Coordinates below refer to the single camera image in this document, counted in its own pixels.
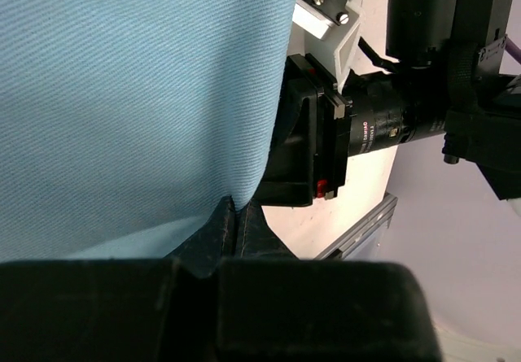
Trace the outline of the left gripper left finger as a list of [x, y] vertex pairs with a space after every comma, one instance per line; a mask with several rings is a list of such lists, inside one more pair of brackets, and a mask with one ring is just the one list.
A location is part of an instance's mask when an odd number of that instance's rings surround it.
[[233, 250], [224, 198], [209, 220], [159, 259], [25, 260], [1, 267], [4, 361], [209, 360], [215, 276]]

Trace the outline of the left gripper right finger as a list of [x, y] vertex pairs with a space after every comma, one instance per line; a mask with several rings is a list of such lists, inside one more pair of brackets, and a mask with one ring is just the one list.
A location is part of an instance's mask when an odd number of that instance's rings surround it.
[[439, 361], [424, 294], [389, 262], [300, 260], [257, 203], [218, 269], [221, 361]]

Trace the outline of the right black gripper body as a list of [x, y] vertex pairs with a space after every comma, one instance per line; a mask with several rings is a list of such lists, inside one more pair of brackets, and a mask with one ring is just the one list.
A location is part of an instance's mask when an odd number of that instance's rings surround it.
[[414, 105], [406, 102], [382, 72], [336, 79], [313, 56], [317, 87], [317, 142], [313, 159], [315, 198], [334, 198], [344, 185], [348, 158], [395, 146], [414, 132]]

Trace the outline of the light blue trousers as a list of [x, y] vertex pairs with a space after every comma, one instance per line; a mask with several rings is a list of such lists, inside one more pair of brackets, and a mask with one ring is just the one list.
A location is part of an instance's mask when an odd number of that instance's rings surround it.
[[152, 258], [260, 183], [296, 0], [1, 0], [1, 259]]

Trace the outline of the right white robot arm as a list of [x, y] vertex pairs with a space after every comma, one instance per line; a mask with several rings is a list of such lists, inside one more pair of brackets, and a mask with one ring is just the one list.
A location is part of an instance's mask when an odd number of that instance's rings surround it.
[[335, 198], [350, 157], [436, 135], [444, 161], [475, 164], [501, 200], [520, 197], [520, 79], [503, 75], [512, 0], [387, 0], [384, 55], [353, 0], [297, 0], [304, 53], [287, 58], [267, 206]]

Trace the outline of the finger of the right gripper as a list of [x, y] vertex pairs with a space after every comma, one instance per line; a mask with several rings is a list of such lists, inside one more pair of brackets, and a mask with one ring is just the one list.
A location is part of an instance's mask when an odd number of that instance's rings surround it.
[[256, 190], [264, 206], [306, 207], [313, 201], [318, 96], [313, 74], [304, 56], [287, 57], [269, 159]]

